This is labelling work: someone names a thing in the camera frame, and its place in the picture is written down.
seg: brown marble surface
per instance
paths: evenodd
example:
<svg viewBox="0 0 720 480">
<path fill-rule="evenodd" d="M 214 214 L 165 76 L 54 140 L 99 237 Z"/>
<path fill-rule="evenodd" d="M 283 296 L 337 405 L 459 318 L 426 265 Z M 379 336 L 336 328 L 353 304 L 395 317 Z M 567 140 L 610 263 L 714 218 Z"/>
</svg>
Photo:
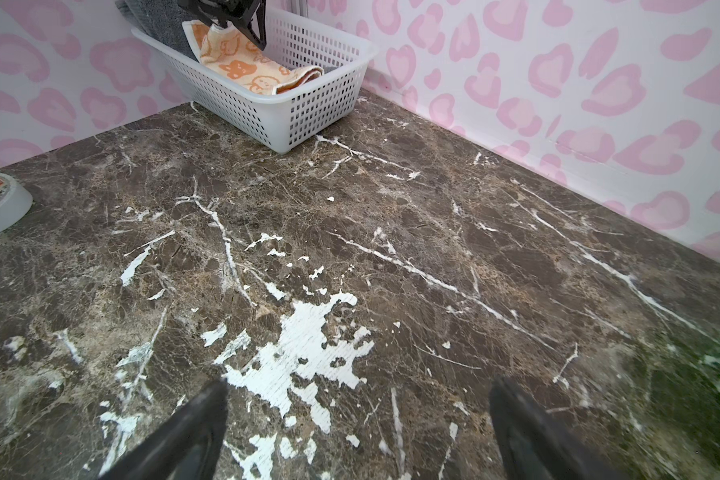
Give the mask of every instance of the brown marble surface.
<svg viewBox="0 0 720 480">
<path fill-rule="evenodd" d="M 322 135 L 185 104 L 5 169 L 0 478 L 95 478 L 220 375 L 217 478 L 503 478 L 496 376 L 720 478 L 719 264 L 374 97 Z"/>
</svg>

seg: white plastic container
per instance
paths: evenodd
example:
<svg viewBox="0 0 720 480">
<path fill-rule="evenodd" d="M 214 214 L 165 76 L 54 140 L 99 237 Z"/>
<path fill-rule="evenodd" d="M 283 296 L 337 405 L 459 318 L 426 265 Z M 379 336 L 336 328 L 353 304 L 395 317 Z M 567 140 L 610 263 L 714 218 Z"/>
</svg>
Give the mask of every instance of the white plastic container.
<svg viewBox="0 0 720 480">
<path fill-rule="evenodd" d="M 134 28 L 133 34 L 170 64 L 181 91 L 279 154 L 355 107 L 376 46 L 356 35 L 290 12 L 268 9 L 264 54 L 288 68 L 320 65 L 320 78 L 278 95 L 255 94 Z"/>
</svg>

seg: white residue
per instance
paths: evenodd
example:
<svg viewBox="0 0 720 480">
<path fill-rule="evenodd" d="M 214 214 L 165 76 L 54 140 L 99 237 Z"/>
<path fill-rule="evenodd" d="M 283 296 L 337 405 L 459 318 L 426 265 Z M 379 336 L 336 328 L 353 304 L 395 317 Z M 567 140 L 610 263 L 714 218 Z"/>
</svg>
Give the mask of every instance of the white residue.
<svg viewBox="0 0 720 480">
<path fill-rule="evenodd" d="M 162 289 L 160 292 L 155 293 L 154 295 L 152 295 L 152 296 L 151 296 L 150 298 L 148 298 L 147 300 L 157 300 L 157 299 L 159 299 L 160 297 L 162 297 L 162 296 L 163 296 L 163 293 L 165 293 L 165 292 L 166 292 L 166 289 Z"/>
<path fill-rule="evenodd" d="M 467 408 L 464 406 L 464 403 L 463 403 L 463 402 L 454 402 L 454 407 L 456 407 L 456 408 L 458 408 L 459 410 L 461 410 L 461 412 L 462 412 L 463 414 L 465 414 L 466 416 L 469 416 L 469 410 L 467 410 Z"/>
<path fill-rule="evenodd" d="M 317 453 L 317 444 L 311 438 L 307 441 L 307 446 L 304 447 L 304 455 L 307 456 L 307 463 L 312 464 L 312 460 L 315 458 Z"/>
<path fill-rule="evenodd" d="M 478 227 L 480 230 L 487 230 L 487 231 L 489 231 L 489 232 L 498 232 L 498 230 L 496 230 L 495 228 L 490 228 L 488 225 L 486 225 L 486 224 L 484 224 L 484 223 L 482 223 L 482 222 L 478 222 L 477 227 Z"/>
<path fill-rule="evenodd" d="M 253 248 L 254 246 L 256 246 L 256 244 L 260 244 L 260 243 L 266 242 L 268 240 L 280 241 L 280 240 L 282 240 L 282 237 L 278 236 L 277 234 L 270 235 L 270 234 L 265 234 L 264 232 L 262 232 L 262 235 L 259 237 L 259 239 L 256 240 L 255 242 L 251 243 L 250 245 L 248 245 L 246 247 L 246 250 L 248 250 L 249 248 Z"/>
<path fill-rule="evenodd" d="M 386 440 L 384 440 L 384 438 L 379 441 L 378 449 L 381 450 L 384 455 L 394 456 L 392 454 L 392 450 L 389 449 L 389 446 L 387 445 L 387 442 Z"/>
<path fill-rule="evenodd" d="M 120 280 L 123 282 L 123 286 L 130 285 L 130 282 L 132 281 L 132 279 L 134 278 L 134 274 L 136 273 L 136 268 L 139 265 L 141 265 L 141 263 L 144 262 L 144 259 L 147 258 L 147 256 L 150 254 L 150 252 L 152 251 L 152 245 L 156 244 L 157 242 L 161 241 L 164 238 L 167 238 L 168 236 L 174 235 L 175 233 L 176 233 L 176 231 L 172 230 L 172 231 L 168 232 L 167 234 L 158 236 L 157 238 L 150 240 L 150 241 L 146 242 L 144 245 L 140 245 L 138 247 L 138 248 L 141 248 L 143 246 L 144 251 L 142 253 L 140 253 L 136 258 L 134 258 L 130 262 L 130 264 L 128 264 L 128 266 L 125 268 L 125 270 L 123 271 L 123 274 L 120 275 Z"/>
<path fill-rule="evenodd" d="M 315 278 L 317 278 L 317 275 L 322 274 L 322 272 L 323 272 L 325 269 L 326 269 L 326 266 L 325 266 L 325 265 L 320 265 L 320 268 L 316 269 L 316 270 L 315 270 L 315 273 L 314 273 L 314 274 L 311 274 L 311 275 L 309 276 L 309 279 L 310 279 L 310 280 L 314 280 Z"/>
<path fill-rule="evenodd" d="M 283 458 L 294 458 L 298 454 L 297 450 L 291 447 L 291 441 L 288 437 L 280 438 L 280 456 Z"/>
<path fill-rule="evenodd" d="M 266 291 L 271 293 L 272 296 L 274 296 L 278 300 L 282 300 L 282 298 L 286 296 L 286 293 L 282 290 L 279 290 L 274 282 L 265 282 L 264 286 L 266 287 Z"/>
<path fill-rule="evenodd" d="M 223 338 L 224 335 L 226 335 L 226 324 L 224 322 L 220 322 L 214 330 L 203 333 L 200 338 L 205 341 L 203 346 L 211 346 L 215 341 Z"/>
<path fill-rule="evenodd" d="M 256 451 L 247 457 L 243 457 L 236 448 L 232 447 L 226 440 L 224 441 L 224 446 L 230 449 L 235 461 L 242 468 L 242 477 L 245 480 L 271 480 L 272 454 L 275 453 L 276 437 L 277 434 L 271 437 L 261 437 L 257 435 L 250 438 L 248 442 L 256 447 Z M 254 473 L 251 472 L 254 466 L 256 466 L 256 470 L 259 471 L 259 475 L 254 475 Z"/>
<path fill-rule="evenodd" d="M 226 366 L 224 378 L 229 384 L 245 387 L 270 406 L 278 408 L 283 417 L 291 409 L 288 392 L 294 393 L 310 406 L 314 423 L 325 433 L 330 432 L 330 411 L 318 402 L 317 385 L 312 382 L 306 388 L 298 388 L 292 375 L 295 373 L 307 381 L 319 375 L 352 389 L 359 383 L 360 379 L 352 372 L 352 363 L 371 351 L 373 341 L 359 346 L 358 340 L 339 340 L 336 345 L 327 342 L 322 327 L 326 323 L 326 315 L 338 302 L 354 306 L 357 297 L 351 293 L 336 293 L 330 296 L 328 302 L 317 305 L 294 300 L 293 313 L 280 317 L 282 329 L 278 343 L 269 342 L 261 347 L 240 370 Z M 344 364 L 331 366 L 337 358 L 344 359 Z M 258 369 L 252 368 L 254 363 L 258 364 Z"/>
<path fill-rule="evenodd" d="M 251 337 L 248 335 L 248 332 L 245 330 L 241 331 L 234 340 L 231 340 L 229 343 L 226 344 L 226 347 L 224 347 L 224 351 L 221 352 L 215 360 L 213 360 L 213 363 L 216 365 L 221 365 L 231 356 L 235 355 L 238 349 L 247 349 L 250 343 Z"/>
<path fill-rule="evenodd" d="M 64 329 L 59 332 L 54 332 L 54 335 L 56 335 L 56 338 L 61 340 L 62 343 L 67 346 L 67 349 L 69 349 L 70 354 L 72 354 L 72 360 L 74 360 L 75 363 L 80 364 L 83 362 L 83 357 L 81 357 L 77 353 L 77 347 L 70 340 L 69 329 Z"/>
<path fill-rule="evenodd" d="M 125 453 L 126 443 L 128 442 L 128 438 L 134 436 L 139 417 L 136 415 L 121 417 L 115 415 L 113 412 L 104 412 L 99 418 L 102 422 L 115 422 L 117 425 L 112 446 L 106 455 L 104 464 L 101 466 L 100 475 L 102 475 L 112 467 L 115 460 Z"/>
<path fill-rule="evenodd" d="M 451 441 L 456 442 L 456 434 L 458 434 L 458 425 L 451 422 L 451 426 L 448 428 L 448 430 L 451 433 Z M 443 464 L 440 466 L 440 472 L 438 472 L 438 480 L 442 480 L 443 473 L 445 472 L 445 463 L 451 458 L 451 448 L 453 446 L 449 446 L 448 450 L 445 451 L 445 458 L 443 459 Z"/>
<path fill-rule="evenodd" d="M 351 443 L 353 447 L 357 448 L 360 446 L 360 440 L 354 435 L 347 435 L 347 442 Z"/>
</svg>

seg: white paint splatter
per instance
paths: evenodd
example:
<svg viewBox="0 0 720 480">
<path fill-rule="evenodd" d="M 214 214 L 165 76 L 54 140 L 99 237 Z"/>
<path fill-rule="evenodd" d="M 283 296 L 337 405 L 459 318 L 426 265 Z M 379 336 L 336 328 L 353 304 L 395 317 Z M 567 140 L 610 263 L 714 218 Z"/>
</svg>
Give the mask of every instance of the white paint splatter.
<svg viewBox="0 0 720 480">
<path fill-rule="evenodd" d="M 168 236 L 176 234 L 175 230 L 172 230 L 168 232 L 165 235 L 158 236 L 157 238 L 150 240 L 146 242 L 144 245 L 138 246 L 138 248 L 144 247 L 144 251 L 141 252 L 136 258 L 134 258 L 130 264 L 123 270 L 123 273 L 120 275 L 120 280 L 123 282 L 123 286 L 130 285 L 130 282 L 134 278 L 134 274 L 136 273 L 136 268 L 141 265 L 142 262 L 144 262 L 144 259 L 147 258 L 147 256 L 152 251 L 152 245 L 156 244 L 157 242 L 167 238 Z"/>
<path fill-rule="evenodd" d="M 357 348 L 358 340 L 339 340 L 336 345 L 327 343 L 322 327 L 326 323 L 326 315 L 338 302 L 355 305 L 357 297 L 351 293 L 336 293 L 330 296 L 328 302 L 317 305 L 294 300 L 293 313 L 280 317 L 282 329 L 278 343 L 269 342 L 261 347 L 240 370 L 226 366 L 224 378 L 229 384 L 245 387 L 270 406 L 278 408 L 283 417 L 291 408 L 288 391 L 293 392 L 310 406 L 314 423 L 324 432 L 330 432 L 330 412 L 316 399 L 317 385 L 312 382 L 300 389 L 294 385 L 291 375 L 295 373 L 305 380 L 313 380 L 315 375 L 320 375 L 352 389 L 357 386 L 360 380 L 352 372 L 352 363 L 371 351 L 373 341 L 364 342 Z M 331 366 L 336 358 L 343 358 L 344 365 Z"/>
<path fill-rule="evenodd" d="M 157 300 L 157 299 L 161 298 L 163 296 L 163 293 L 165 293 L 165 292 L 166 292 L 166 289 L 162 289 L 160 292 L 155 293 L 147 300 Z"/>
<path fill-rule="evenodd" d="M 224 335 L 226 335 L 226 324 L 224 322 L 220 322 L 214 330 L 203 333 L 200 338 L 205 341 L 203 346 L 211 346 L 215 341 L 223 338 Z"/>
<path fill-rule="evenodd" d="M 266 291 L 272 294 L 276 299 L 282 300 L 283 297 L 286 296 L 286 293 L 282 290 L 277 288 L 277 285 L 274 282 L 265 282 L 264 286 L 266 287 Z"/>
<path fill-rule="evenodd" d="M 56 338 L 62 341 L 63 344 L 67 346 L 67 349 L 69 349 L 70 354 L 72 355 L 72 360 L 74 360 L 75 363 L 78 365 L 83 362 L 83 357 L 81 357 L 77 353 L 77 347 L 72 343 L 69 337 L 69 329 L 60 330 L 58 332 L 54 332 L 54 335 L 56 335 Z"/>
<path fill-rule="evenodd" d="M 248 245 L 248 246 L 246 247 L 246 250 L 248 250 L 248 249 L 250 249 L 250 248 L 253 248 L 253 247 L 256 246 L 257 244 L 264 243 L 264 242 L 266 242 L 266 241 L 268 241 L 268 240 L 278 240 L 278 241 L 280 241 L 280 240 L 282 240 L 282 237 L 281 237 L 281 236 L 278 236 L 278 234 L 270 235 L 270 234 L 265 234 L 264 232 L 262 232 L 262 234 L 261 234 L 261 236 L 259 237 L 259 239 L 256 240 L 256 241 L 254 241 L 254 242 L 252 242 L 250 245 Z"/>
<path fill-rule="evenodd" d="M 250 343 L 251 337 L 248 335 L 248 332 L 245 330 L 241 331 L 234 340 L 231 340 L 229 343 L 226 344 L 226 347 L 224 347 L 224 351 L 221 352 L 215 360 L 213 360 L 213 363 L 215 365 L 221 365 L 222 363 L 226 362 L 226 360 L 228 360 L 231 356 L 235 355 L 238 349 L 247 349 Z"/>
<path fill-rule="evenodd" d="M 315 459 L 315 454 L 317 453 L 317 444 L 314 440 L 311 438 L 307 441 L 307 446 L 304 447 L 304 455 L 307 456 L 307 463 L 309 465 L 312 464 L 312 460 Z"/>
<path fill-rule="evenodd" d="M 240 452 L 232 447 L 226 440 L 224 446 L 229 448 L 232 457 L 242 468 L 242 477 L 245 480 L 271 480 L 272 478 L 272 454 L 275 453 L 275 438 L 277 434 L 270 437 L 255 436 L 248 441 L 256 447 L 256 451 L 247 457 L 243 457 Z M 251 471 L 253 467 L 259 471 L 259 475 L 254 475 Z"/>
<path fill-rule="evenodd" d="M 280 438 L 280 456 L 283 458 L 294 458 L 298 455 L 298 450 L 291 447 L 291 441 L 288 437 Z"/>
<path fill-rule="evenodd" d="M 378 449 L 382 451 L 384 455 L 394 456 L 392 454 L 392 450 L 389 449 L 389 446 L 387 445 L 386 440 L 384 438 L 381 439 L 381 441 L 378 443 Z"/>
<path fill-rule="evenodd" d="M 311 275 L 309 276 L 309 279 L 310 279 L 310 280 L 316 279 L 316 278 L 317 278 L 317 275 L 322 274 L 322 272 L 323 272 L 325 269 L 326 269 L 326 266 L 325 266 L 325 265 L 320 265 L 320 268 L 316 269 L 316 270 L 315 270 L 315 273 L 314 273 L 314 274 L 311 274 Z"/>
<path fill-rule="evenodd" d="M 454 407 L 456 407 L 456 408 L 458 408 L 459 410 L 461 410 L 461 412 L 462 412 L 463 414 L 465 414 L 466 416 L 469 416 L 469 410 L 467 410 L 467 408 L 464 406 L 464 403 L 463 403 L 463 402 L 454 402 Z"/>
<path fill-rule="evenodd" d="M 489 232 L 498 232 L 498 230 L 496 230 L 495 228 L 490 228 L 488 225 L 486 225 L 482 222 L 478 222 L 476 227 L 479 228 L 480 230 L 487 230 Z"/>
</svg>

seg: towel with cartoon print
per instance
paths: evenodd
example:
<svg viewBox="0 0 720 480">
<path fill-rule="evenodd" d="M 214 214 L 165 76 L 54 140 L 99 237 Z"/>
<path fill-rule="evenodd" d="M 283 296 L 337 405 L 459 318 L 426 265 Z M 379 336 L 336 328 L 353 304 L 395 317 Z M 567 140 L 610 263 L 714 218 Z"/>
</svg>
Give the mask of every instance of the towel with cartoon print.
<svg viewBox="0 0 720 480">
<path fill-rule="evenodd" d="M 324 73 L 322 67 L 315 65 L 288 70 L 264 56 L 233 26 L 209 28 L 200 20 L 184 22 L 182 26 L 198 62 L 256 94 L 280 94 Z"/>
</svg>

